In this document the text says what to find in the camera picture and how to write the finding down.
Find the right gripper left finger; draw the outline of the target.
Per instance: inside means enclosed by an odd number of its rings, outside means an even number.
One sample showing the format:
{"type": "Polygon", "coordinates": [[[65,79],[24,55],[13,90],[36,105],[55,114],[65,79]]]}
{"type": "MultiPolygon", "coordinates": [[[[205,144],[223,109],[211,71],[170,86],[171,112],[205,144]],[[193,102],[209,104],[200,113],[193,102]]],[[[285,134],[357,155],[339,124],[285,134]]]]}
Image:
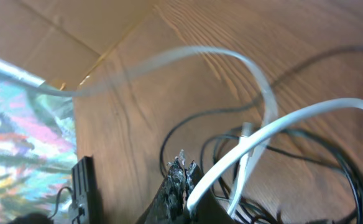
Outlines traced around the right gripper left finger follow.
{"type": "Polygon", "coordinates": [[[185,152],[182,149],[179,155],[168,163],[168,172],[153,201],[137,220],[138,224],[182,224],[190,222],[188,212],[184,211],[185,161],[185,152]]]}

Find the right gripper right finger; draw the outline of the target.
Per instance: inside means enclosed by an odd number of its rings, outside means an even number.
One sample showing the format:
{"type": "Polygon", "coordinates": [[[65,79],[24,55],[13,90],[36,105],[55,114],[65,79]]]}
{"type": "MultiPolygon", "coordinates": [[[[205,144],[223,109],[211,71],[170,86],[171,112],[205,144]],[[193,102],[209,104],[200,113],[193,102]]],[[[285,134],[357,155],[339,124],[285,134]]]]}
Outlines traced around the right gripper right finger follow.
{"type": "MultiPolygon", "coordinates": [[[[201,180],[203,173],[199,165],[191,162],[186,170],[186,199],[201,180]]],[[[212,191],[208,190],[198,202],[194,211],[186,210],[186,223],[188,224],[234,224],[234,220],[215,199],[212,191]]]]}

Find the cardboard box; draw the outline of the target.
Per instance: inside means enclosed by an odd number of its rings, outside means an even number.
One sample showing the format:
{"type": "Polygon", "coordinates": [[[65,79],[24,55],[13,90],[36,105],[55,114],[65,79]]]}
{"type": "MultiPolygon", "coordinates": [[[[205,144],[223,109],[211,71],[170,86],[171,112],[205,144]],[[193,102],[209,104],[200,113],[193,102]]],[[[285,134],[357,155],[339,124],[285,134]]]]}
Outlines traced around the cardboard box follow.
{"type": "Polygon", "coordinates": [[[0,0],[0,58],[75,90],[154,4],[149,0],[0,0]]]}

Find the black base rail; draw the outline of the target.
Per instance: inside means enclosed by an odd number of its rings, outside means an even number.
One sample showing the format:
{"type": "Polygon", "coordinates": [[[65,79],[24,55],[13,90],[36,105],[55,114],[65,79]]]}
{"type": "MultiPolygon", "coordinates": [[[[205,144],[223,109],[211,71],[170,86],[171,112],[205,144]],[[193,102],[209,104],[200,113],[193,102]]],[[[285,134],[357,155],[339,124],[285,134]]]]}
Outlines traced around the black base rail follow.
{"type": "Polygon", "coordinates": [[[72,194],[68,209],[71,224],[99,222],[98,188],[93,158],[84,156],[71,169],[72,194]]]}

